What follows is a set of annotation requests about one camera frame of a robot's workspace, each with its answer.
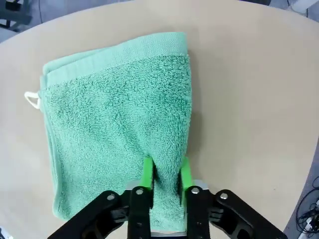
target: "bolt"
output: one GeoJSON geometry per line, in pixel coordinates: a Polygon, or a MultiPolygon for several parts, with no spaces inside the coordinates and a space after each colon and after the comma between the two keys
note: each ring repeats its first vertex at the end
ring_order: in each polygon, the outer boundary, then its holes
{"type": "Polygon", "coordinates": [[[141,188],[141,189],[138,189],[138,190],[136,190],[136,194],[137,195],[140,195],[140,194],[142,194],[143,193],[143,189],[141,188]]]}
{"type": "Polygon", "coordinates": [[[109,200],[109,201],[111,201],[111,200],[113,200],[113,199],[115,199],[114,194],[111,194],[111,195],[109,195],[109,196],[107,197],[107,200],[109,200]]]}
{"type": "Polygon", "coordinates": [[[192,188],[191,192],[193,194],[197,194],[197,193],[199,193],[199,189],[198,188],[192,188]]]}
{"type": "Polygon", "coordinates": [[[228,195],[227,195],[227,193],[222,193],[221,195],[220,195],[220,198],[221,199],[227,199],[228,198],[228,195]]]}

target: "black cable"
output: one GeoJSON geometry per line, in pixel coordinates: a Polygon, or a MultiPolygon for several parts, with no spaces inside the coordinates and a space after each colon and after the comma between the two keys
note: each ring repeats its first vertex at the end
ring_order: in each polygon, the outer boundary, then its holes
{"type": "Polygon", "coordinates": [[[312,183],[312,189],[306,193],[306,195],[301,199],[301,201],[299,202],[297,209],[296,209],[296,227],[297,227],[297,231],[299,231],[300,233],[304,233],[307,234],[308,238],[311,238],[314,234],[319,233],[319,227],[312,227],[310,230],[305,230],[307,223],[307,219],[308,218],[316,218],[319,217],[319,206],[316,204],[316,202],[319,200],[319,197],[316,199],[315,203],[311,203],[309,206],[309,210],[305,213],[303,213],[302,215],[299,216],[299,209],[302,205],[302,203],[305,201],[305,199],[312,194],[313,192],[319,191],[319,185],[316,186],[315,182],[317,182],[319,184],[319,176],[316,177],[313,180],[312,183]]]}
{"type": "Polygon", "coordinates": [[[42,20],[42,13],[41,13],[41,5],[40,5],[40,0],[38,0],[38,7],[39,7],[39,13],[40,13],[40,21],[41,21],[41,24],[43,23],[43,20],[42,20]]]}
{"type": "Polygon", "coordinates": [[[306,10],[306,17],[308,18],[308,8],[306,10]]]}

